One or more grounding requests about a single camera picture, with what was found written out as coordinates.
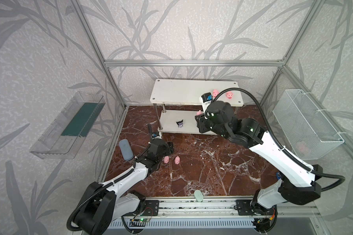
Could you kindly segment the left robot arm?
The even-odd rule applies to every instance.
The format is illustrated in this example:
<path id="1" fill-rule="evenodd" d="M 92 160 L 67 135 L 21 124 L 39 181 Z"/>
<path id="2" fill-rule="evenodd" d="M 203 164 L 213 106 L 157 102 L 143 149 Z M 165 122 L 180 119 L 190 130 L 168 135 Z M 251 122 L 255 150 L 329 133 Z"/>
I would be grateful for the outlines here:
<path id="1" fill-rule="evenodd" d="M 133 165 L 117 177 L 103 183 L 93 182 L 85 190 L 77 207 L 66 222 L 69 231 L 102 235 L 111 222 L 127 213 L 143 210 L 144 196 L 128 190 L 159 169 L 166 156 L 174 153 L 172 142 L 152 139 Z"/>

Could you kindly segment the black purple figurine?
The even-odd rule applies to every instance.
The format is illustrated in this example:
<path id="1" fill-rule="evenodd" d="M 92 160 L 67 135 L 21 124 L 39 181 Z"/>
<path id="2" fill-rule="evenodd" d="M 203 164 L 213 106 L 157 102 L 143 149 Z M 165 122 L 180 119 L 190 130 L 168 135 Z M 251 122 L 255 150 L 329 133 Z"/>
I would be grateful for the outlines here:
<path id="1" fill-rule="evenodd" d="M 176 124 L 178 128 L 183 128 L 183 120 L 177 121 Z"/>

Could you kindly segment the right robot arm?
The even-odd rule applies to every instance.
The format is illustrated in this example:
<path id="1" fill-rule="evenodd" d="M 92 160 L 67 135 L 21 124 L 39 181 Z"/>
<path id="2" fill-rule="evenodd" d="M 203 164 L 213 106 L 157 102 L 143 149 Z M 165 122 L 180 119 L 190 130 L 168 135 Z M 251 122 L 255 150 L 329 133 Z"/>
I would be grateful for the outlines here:
<path id="1" fill-rule="evenodd" d="M 310 165 L 282 146 L 270 128 L 252 118 L 238 119 L 231 105 L 223 101 L 200 100 L 203 110 L 195 116 L 200 133 L 211 131 L 242 146 L 277 168 L 281 177 L 273 185 L 257 190 L 250 208 L 265 215 L 275 205 L 290 202 L 305 205 L 345 181 L 341 175 L 325 174 L 319 165 Z"/>

